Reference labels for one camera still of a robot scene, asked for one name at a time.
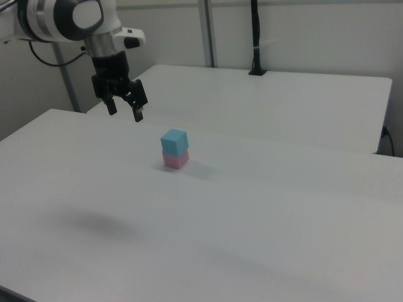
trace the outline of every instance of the white wall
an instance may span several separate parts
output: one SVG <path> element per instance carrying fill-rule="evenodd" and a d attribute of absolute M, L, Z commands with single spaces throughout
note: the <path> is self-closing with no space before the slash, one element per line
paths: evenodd
<path fill-rule="evenodd" d="M 56 62 L 51 45 L 35 49 Z M 72 110 L 60 70 L 37 61 L 27 42 L 0 45 L 0 58 L 0 140 L 50 108 Z"/>
<path fill-rule="evenodd" d="M 259 14 L 261 39 L 277 39 L 261 51 L 269 70 L 393 79 L 385 124 L 403 157 L 403 4 L 260 6 Z M 250 69 L 250 7 L 214 7 L 213 25 L 219 67 Z M 381 152 L 389 150 L 385 140 Z"/>
<path fill-rule="evenodd" d="M 118 16 L 124 27 L 143 30 L 147 40 L 145 47 L 127 51 L 130 78 L 137 77 L 156 64 L 205 66 L 197 6 L 121 9 Z M 68 59 L 79 53 L 81 44 L 60 46 Z M 99 103 L 91 82 L 91 76 L 95 73 L 92 61 L 86 57 L 69 66 L 68 70 L 80 107 L 87 112 Z"/>

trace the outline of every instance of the black cable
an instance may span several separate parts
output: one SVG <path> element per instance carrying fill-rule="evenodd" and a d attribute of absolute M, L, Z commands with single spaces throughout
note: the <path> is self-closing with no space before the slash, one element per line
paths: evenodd
<path fill-rule="evenodd" d="M 389 131 L 388 131 L 388 136 L 389 136 L 389 140 L 390 140 L 390 146 L 392 146 L 392 156 L 395 157 L 395 147 L 393 145 L 392 136 L 390 135 Z"/>
<path fill-rule="evenodd" d="M 6 5 L 4 5 L 4 6 L 0 9 L 0 13 L 1 13 L 2 11 L 5 11 L 6 9 L 8 9 L 10 6 L 16 4 L 17 2 L 18 2 L 18 0 L 13 0 L 13 1 L 7 3 Z"/>
<path fill-rule="evenodd" d="M 390 132 L 389 132 L 389 127 L 383 126 L 380 137 L 384 138 L 386 136 L 389 136 L 390 146 L 392 147 L 392 156 L 395 157 L 395 146 L 393 144 L 392 136 L 390 135 Z"/>
<path fill-rule="evenodd" d="M 83 52 L 83 53 L 81 53 L 80 55 L 78 55 L 77 57 L 75 57 L 74 59 L 72 59 L 72 60 L 70 60 L 70 61 L 68 61 L 68 62 L 66 62 L 66 63 L 63 63 L 63 64 L 51 64 L 51 63 L 48 63 L 48 62 L 42 60 L 42 59 L 38 56 L 38 54 L 37 54 L 37 53 L 35 52 L 35 50 L 33 49 L 32 42 L 31 42 L 31 41 L 29 41 L 28 43 L 29 43 L 29 45 L 30 45 L 31 52 L 33 53 L 33 55 L 35 56 L 35 58 L 37 58 L 41 63 L 43 63 L 43 64 L 45 64 L 45 65 L 47 65 L 47 66 L 51 66 L 51 67 L 64 67 L 64 66 L 67 66 L 67 65 L 69 65 L 69 64 L 71 64 L 71 63 L 73 63 L 73 62 L 75 62 L 75 61 L 78 60 L 79 58 L 81 58 L 83 55 L 86 55 L 86 54 L 87 54 L 86 52 Z"/>

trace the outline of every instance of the cube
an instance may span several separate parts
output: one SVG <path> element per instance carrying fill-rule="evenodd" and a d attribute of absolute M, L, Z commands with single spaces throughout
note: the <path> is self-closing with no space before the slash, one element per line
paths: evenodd
<path fill-rule="evenodd" d="M 173 169 L 182 168 L 189 160 L 189 153 L 187 150 L 179 157 L 165 154 L 164 151 L 162 151 L 162 156 L 164 157 L 165 166 Z"/>
<path fill-rule="evenodd" d="M 185 131 L 171 129 L 161 137 L 162 150 L 166 155 L 182 156 L 189 148 L 188 135 Z"/>

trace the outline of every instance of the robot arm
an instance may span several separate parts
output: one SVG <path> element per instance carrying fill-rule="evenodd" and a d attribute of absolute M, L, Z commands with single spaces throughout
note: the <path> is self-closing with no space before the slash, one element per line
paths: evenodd
<path fill-rule="evenodd" d="M 145 43 L 143 31 L 123 28 L 116 0 L 0 0 L 0 42 L 13 39 L 38 42 L 83 41 L 92 57 L 97 98 L 116 113 L 114 96 L 123 98 L 142 120 L 147 104 L 140 80 L 128 78 L 126 50 Z"/>

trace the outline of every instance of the white table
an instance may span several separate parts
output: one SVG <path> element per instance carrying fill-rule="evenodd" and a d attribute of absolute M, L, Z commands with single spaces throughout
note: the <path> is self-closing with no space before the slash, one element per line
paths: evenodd
<path fill-rule="evenodd" d="M 0 142 L 0 285 L 58 301 L 399 301 L 403 162 L 49 111 Z"/>
<path fill-rule="evenodd" d="M 375 153 L 390 79 L 157 65 L 139 76 L 146 123 Z M 117 99 L 116 119 L 133 120 Z M 107 116 L 101 103 L 88 112 Z"/>

